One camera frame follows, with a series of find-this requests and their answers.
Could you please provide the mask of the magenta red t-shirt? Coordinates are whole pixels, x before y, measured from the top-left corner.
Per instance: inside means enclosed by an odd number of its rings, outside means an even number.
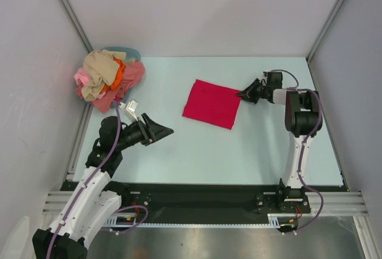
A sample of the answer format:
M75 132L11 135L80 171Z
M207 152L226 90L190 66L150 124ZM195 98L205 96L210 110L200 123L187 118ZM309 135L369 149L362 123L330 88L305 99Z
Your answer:
M231 130L241 102L238 92L197 79L190 90L182 116Z

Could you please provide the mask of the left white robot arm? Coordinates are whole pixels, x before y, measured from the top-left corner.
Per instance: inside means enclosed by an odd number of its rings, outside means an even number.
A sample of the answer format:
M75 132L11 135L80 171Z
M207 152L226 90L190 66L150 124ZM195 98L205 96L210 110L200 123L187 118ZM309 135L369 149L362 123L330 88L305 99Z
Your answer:
M173 134L173 129L151 120L145 113L129 125L120 115L101 122L81 180L57 218L32 238L36 258L86 258L96 234L118 212L148 209L134 205L127 184L112 177L123 160L122 151L135 144L148 146Z

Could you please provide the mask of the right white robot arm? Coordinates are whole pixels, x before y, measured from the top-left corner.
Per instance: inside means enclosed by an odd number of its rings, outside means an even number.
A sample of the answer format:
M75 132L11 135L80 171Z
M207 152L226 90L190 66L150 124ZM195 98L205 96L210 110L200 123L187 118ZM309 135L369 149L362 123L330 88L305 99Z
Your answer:
M276 69L263 73L244 90L237 92L241 100L258 103L260 99L285 108L284 123L289 133L289 151L286 167L274 194L257 195L257 212L303 214L310 212L306 192L319 193L304 179L311 143L322 128L323 111L317 91L302 89L289 71Z

